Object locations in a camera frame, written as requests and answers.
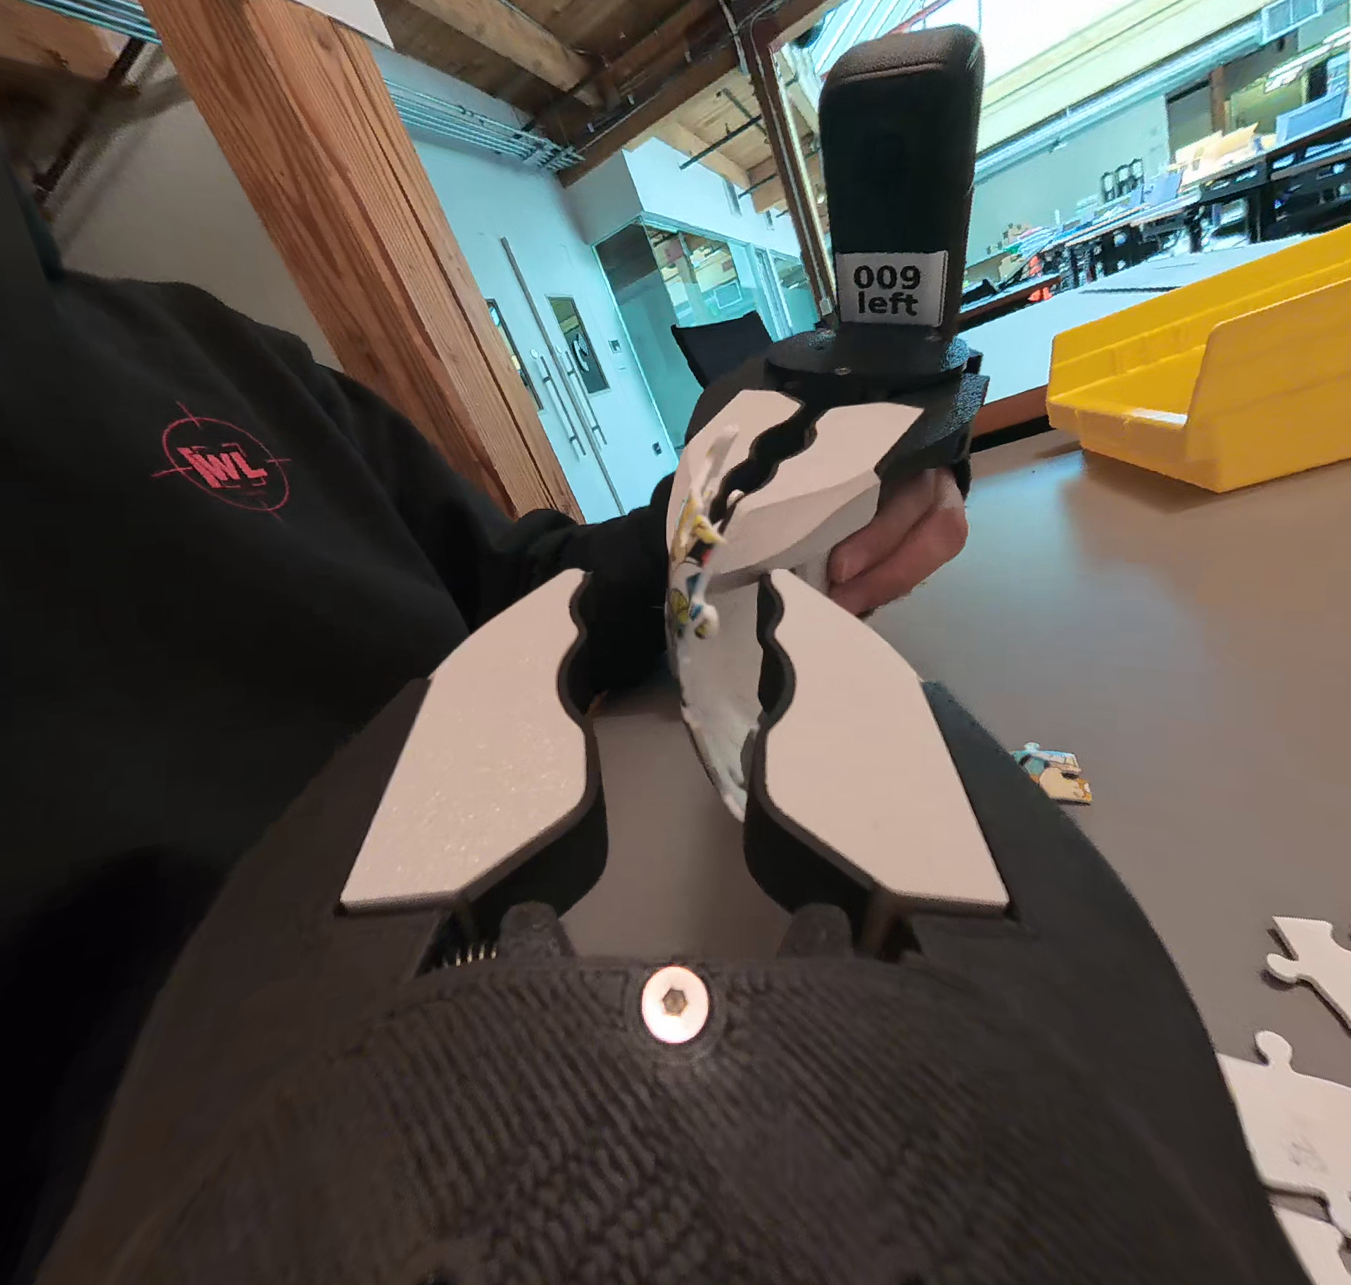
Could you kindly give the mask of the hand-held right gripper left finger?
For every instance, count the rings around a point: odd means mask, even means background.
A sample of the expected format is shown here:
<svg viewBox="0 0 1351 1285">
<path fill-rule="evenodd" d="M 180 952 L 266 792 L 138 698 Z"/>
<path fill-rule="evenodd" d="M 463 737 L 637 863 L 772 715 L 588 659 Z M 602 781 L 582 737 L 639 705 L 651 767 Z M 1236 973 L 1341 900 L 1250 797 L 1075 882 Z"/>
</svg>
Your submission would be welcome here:
<svg viewBox="0 0 1351 1285">
<path fill-rule="evenodd" d="M 607 836 L 586 718 L 586 583 L 557 572 L 432 671 L 343 909 L 497 916 L 539 902 L 563 914 L 593 888 Z"/>
</svg>

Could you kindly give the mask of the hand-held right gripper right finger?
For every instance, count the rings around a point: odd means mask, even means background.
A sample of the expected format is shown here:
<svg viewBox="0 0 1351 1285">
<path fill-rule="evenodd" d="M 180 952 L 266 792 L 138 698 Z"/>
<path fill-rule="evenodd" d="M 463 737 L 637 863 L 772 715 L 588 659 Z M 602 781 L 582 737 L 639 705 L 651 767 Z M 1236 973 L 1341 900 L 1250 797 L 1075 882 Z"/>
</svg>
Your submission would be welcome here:
<svg viewBox="0 0 1351 1285">
<path fill-rule="evenodd" d="M 1009 893 L 923 684 L 787 569 L 762 574 L 744 856 L 783 910 L 840 909 L 881 948 L 911 914 L 998 918 Z"/>
</svg>

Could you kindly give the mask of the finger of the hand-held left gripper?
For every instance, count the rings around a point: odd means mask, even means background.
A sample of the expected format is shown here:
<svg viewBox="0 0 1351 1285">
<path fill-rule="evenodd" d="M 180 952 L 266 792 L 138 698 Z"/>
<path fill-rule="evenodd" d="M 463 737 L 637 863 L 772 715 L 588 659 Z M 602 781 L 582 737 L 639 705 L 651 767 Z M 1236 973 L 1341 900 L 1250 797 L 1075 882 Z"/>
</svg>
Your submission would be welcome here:
<svg viewBox="0 0 1351 1285">
<path fill-rule="evenodd" d="M 799 566 L 829 551 L 848 533 L 845 512 L 876 501 L 879 463 L 922 413 L 891 400 L 820 413 L 804 448 L 734 503 L 709 558 L 709 581 L 745 584 L 760 570 Z"/>
<path fill-rule="evenodd" d="M 767 389 L 747 389 L 727 400 L 712 420 L 684 442 L 666 499 L 666 527 L 674 529 L 689 494 L 703 498 L 712 515 L 730 471 L 751 453 L 756 438 L 792 419 L 801 400 Z"/>
</svg>

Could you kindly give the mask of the curved assembled puzzle section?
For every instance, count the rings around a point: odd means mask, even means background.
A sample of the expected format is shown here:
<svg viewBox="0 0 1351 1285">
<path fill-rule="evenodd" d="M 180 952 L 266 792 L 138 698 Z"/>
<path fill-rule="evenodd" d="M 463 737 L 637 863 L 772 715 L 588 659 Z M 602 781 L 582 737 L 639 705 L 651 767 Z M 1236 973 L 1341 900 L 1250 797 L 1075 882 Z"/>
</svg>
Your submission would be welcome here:
<svg viewBox="0 0 1351 1285">
<path fill-rule="evenodd" d="M 734 424 L 712 423 L 685 449 L 666 505 L 666 657 L 684 726 L 735 821 L 747 808 L 748 754 L 759 725 L 762 647 L 756 584 L 713 584 L 730 548 L 730 516 L 713 515 L 730 469 L 745 455 Z"/>
</svg>

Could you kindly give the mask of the pile of white puzzle pieces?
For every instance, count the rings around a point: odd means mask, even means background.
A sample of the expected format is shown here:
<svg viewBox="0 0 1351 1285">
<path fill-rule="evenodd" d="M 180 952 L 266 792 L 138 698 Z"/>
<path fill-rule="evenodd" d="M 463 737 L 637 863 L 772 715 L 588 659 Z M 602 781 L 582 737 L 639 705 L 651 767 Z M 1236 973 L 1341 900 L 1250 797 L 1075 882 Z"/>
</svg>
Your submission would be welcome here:
<svg viewBox="0 0 1351 1285">
<path fill-rule="evenodd" d="M 1311 989 L 1346 1033 L 1349 950 L 1325 920 L 1274 916 L 1279 949 L 1264 962 L 1268 981 Z M 1217 1055 L 1243 1141 L 1265 1190 L 1316 1201 L 1321 1214 L 1272 1204 L 1274 1218 L 1304 1276 L 1349 1280 L 1349 1088 L 1293 1066 L 1292 1045 L 1261 1030 L 1256 1059 Z"/>
</svg>

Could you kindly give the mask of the person's left forearm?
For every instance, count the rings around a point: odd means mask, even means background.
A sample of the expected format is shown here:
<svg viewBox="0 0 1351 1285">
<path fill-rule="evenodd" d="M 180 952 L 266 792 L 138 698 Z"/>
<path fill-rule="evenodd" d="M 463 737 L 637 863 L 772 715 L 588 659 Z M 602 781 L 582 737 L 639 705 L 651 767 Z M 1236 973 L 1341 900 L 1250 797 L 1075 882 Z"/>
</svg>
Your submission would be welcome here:
<svg viewBox="0 0 1351 1285">
<path fill-rule="evenodd" d="M 454 551 L 467 569 L 452 595 L 474 629 L 563 570 L 584 573 L 582 627 L 595 693 L 624 691 L 652 675 L 666 648 L 666 506 L 673 476 L 613 519 L 582 524 L 550 509 L 516 519 L 465 516 Z"/>
</svg>

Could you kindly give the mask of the blue and tan puzzle piece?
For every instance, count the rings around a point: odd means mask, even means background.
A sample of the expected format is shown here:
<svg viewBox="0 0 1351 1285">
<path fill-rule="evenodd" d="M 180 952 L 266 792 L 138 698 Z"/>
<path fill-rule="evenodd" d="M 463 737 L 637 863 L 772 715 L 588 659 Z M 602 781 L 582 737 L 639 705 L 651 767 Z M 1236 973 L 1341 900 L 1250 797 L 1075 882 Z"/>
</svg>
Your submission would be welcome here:
<svg viewBox="0 0 1351 1285">
<path fill-rule="evenodd" d="M 1090 804 L 1092 793 L 1083 769 L 1073 753 L 1047 750 L 1028 743 L 1011 757 L 1018 767 L 1055 803 Z"/>
</svg>

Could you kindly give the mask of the person's left hand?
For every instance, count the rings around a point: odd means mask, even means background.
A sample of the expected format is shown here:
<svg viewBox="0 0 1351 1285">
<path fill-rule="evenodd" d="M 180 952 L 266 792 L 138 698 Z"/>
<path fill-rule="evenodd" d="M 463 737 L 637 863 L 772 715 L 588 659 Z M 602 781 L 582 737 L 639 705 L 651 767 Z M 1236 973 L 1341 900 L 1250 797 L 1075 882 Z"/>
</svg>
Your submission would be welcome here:
<svg viewBox="0 0 1351 1285">
<path fill-rule="evenodd" d="M 964 548 L 969 463 L 886 483 L 872 519 L 826 562 L 826 594 L 863 618 L 920 586 Z"/>
</svg>

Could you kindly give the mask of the black office chair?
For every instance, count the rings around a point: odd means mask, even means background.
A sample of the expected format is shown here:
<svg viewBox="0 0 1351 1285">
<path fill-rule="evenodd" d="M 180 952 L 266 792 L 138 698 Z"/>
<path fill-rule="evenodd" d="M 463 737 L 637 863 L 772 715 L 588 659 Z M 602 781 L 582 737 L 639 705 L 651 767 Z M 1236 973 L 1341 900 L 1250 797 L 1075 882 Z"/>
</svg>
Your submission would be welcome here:
<svg viewBox="0 0 1351 1285">
<path fill-rule="evenodd" d="M 671 324 L 669 331 L 701 389 L 762 357 L 772 346 L 767 327 L 753 309 L 708 324 Z"/>
</svg>

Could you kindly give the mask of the grey table with wooden edge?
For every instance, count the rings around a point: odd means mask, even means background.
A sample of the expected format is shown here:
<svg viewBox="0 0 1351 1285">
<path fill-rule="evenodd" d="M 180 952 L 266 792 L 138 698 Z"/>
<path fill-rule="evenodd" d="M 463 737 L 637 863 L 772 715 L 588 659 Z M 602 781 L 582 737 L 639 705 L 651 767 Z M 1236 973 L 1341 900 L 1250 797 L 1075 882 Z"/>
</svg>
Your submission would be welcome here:
<svg viewBox="0 0 1351 1285">
<path fill-rule="evenodd" d="M 971 348 L 982 353 L 980 371 L 989 380 L 971 428 L 971 449 L 987 449 L 1050 427 L 1046 388 L 1054 339 L 1061 332 L 1304 240 L 1303 235 L 1292 235 L 1257 245 L 1157 256 L 964 331 Z"/>
</svg>

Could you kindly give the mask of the person's black sweatshirt torso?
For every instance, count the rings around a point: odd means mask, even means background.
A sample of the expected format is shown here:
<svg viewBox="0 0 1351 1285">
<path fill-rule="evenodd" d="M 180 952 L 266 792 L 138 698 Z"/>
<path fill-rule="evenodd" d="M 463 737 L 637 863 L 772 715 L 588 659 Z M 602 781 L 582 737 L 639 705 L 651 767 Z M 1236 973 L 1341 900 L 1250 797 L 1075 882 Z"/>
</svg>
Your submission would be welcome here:
<svg viewBox="0 0 1351 1285">
<path fill-rule="evenodd" d="M 2 155 L 2 1282 L 66 1212 L 144 1009 L 346 737 L 613 533 L 504 516 L 202 289 L 65 268 Z"/>
</svg>

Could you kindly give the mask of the long black workbench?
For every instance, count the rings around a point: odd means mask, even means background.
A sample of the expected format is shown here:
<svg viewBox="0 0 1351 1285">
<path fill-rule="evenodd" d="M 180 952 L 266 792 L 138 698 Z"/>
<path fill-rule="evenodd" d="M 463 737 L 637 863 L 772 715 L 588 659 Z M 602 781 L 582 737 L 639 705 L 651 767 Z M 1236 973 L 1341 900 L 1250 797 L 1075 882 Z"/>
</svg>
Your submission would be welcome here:
<svg viewBox="0 0 1351 1285">
<path fill-rule="evenodd" d="M 1158 246 L 1181 243 L 1196 253 L 1236 207 L 1249 245 L 1323 233 L 1349 217 L 1349 118 L 1279 140 L 1261 154 L 1239 155 L 1167 197 L 1151 197 L 1100 218 L 1046 246 L 1044 268 L 1057 267 L 1068 286 L 1132 268 Z"/>
</svg>

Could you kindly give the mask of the yellow plastic bin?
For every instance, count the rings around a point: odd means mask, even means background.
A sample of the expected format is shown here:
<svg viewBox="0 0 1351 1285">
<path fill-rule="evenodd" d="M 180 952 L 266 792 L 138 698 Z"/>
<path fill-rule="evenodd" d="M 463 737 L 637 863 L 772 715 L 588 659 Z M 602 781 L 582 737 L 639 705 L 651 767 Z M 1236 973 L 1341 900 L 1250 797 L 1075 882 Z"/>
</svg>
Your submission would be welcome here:
<svg viewBox="0 0 1351 1285">
<path fill-rule="evenodd" d="M 1213 492 L 1349 456 L 1349 228 L 1055 336 L 1050 424 Z"/>
</svg>

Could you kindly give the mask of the metal conduit pipes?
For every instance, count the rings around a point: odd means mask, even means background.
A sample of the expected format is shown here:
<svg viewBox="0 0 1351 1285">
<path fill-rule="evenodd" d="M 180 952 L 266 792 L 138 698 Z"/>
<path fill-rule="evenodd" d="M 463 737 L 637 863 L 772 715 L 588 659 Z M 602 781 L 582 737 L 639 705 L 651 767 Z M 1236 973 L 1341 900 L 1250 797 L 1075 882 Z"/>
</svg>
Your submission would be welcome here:
<svg viewBox="0 0 1351 1285">
<path fill-rule="evenodd" d="M 159 36 L 136 0 L 12 0 L 51 11 L 74 23 L 104 29 L 127 41 L 159 47 Z M 571 146 L 488 115 L 456 100 L 383 77 L 396 112 L 408 130 L 425 139 L 453 142 L 527 167 L 561 174 L 582 160 Z"/>
</svg>

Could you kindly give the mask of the wooden post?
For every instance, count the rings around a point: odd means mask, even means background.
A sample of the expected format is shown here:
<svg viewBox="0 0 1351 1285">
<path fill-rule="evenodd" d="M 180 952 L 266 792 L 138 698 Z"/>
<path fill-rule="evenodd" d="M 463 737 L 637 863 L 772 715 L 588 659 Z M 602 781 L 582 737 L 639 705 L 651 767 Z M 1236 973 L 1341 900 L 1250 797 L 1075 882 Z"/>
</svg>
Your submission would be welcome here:
<svg viewBox="0 0 1351 1285">
<path fill-rule="evenodd" d="M 342 368 L 507 515 L 581 508 L 369 45 L 293 0 L 137 0 Z"/>
</svg>

